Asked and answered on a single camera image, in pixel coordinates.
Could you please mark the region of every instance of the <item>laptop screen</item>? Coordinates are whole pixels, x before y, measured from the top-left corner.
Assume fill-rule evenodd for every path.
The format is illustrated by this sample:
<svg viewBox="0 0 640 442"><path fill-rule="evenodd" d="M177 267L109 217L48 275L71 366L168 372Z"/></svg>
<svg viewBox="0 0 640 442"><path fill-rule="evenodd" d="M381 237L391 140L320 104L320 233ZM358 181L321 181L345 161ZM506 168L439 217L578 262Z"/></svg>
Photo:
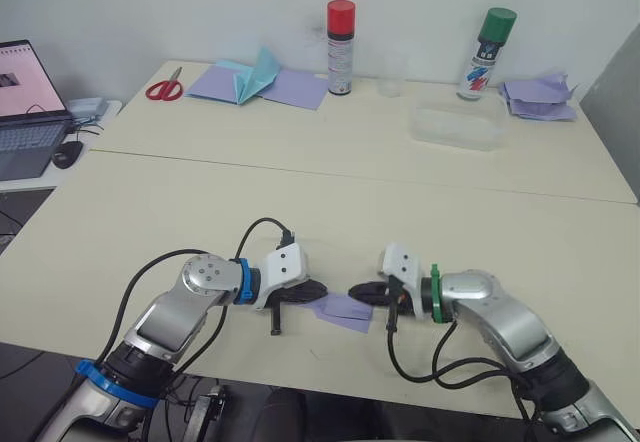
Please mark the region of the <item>laptop screen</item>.
<svg viewBox="0 0 640 442"><path fill-rule="evenodd" d="M0 44L0 120L63 110L64 104L31 44L26 40Z"/></svg>

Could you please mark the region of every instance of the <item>laptop keyboard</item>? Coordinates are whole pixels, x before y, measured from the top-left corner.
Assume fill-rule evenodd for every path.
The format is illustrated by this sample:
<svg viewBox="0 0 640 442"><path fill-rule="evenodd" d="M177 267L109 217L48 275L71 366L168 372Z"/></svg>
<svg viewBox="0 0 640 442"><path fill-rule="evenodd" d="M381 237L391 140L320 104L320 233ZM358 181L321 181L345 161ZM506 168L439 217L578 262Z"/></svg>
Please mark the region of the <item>laptop keyboard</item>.
<svg viewBox="0 0 640 442"><path fill-rule="evenodd" d="M60 134L60 124L15 127L0 131L0 152L50 147Z"/></svg>

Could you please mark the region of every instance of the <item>laptop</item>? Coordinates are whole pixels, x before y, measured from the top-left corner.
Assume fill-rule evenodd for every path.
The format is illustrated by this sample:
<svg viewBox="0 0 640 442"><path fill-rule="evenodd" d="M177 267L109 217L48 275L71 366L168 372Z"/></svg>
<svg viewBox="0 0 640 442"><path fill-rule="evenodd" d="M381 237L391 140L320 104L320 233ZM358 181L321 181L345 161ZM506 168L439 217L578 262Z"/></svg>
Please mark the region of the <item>laptop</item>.
<svg viewBox="0 0 640 442"><path fill-rule="evenodd" d="M29 41L0 43L0 181L40 177L71 123Z"/></svg>

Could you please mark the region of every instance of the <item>red spray can cap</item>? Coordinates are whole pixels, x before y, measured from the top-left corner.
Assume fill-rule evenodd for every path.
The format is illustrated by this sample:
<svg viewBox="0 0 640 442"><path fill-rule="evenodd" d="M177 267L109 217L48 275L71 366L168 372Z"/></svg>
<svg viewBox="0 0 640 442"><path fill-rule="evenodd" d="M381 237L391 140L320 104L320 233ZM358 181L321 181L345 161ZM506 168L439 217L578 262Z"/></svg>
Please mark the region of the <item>red spray can cap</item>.
<svg viewBox="0 0 640 442"><path fill-rule="evenodd" d="M353 34L356 26L356 4L350 0L332 0L327 4L327 21L330 33Z"/></svg>

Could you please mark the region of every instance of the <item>computer mouse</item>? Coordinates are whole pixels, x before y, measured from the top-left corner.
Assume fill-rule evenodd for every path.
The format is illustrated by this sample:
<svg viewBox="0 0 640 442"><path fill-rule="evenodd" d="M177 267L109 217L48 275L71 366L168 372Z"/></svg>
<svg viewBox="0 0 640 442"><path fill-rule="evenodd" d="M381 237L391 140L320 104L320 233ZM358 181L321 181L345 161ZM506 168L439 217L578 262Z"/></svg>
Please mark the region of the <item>computer mouse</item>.
<svg viewBox="0 0 640 442"><path fill-rule="evenodd" d="M51 162L60 169L68 169L80 156L83 146L84 144L79 140L60 144L51 156Z"/></svg>

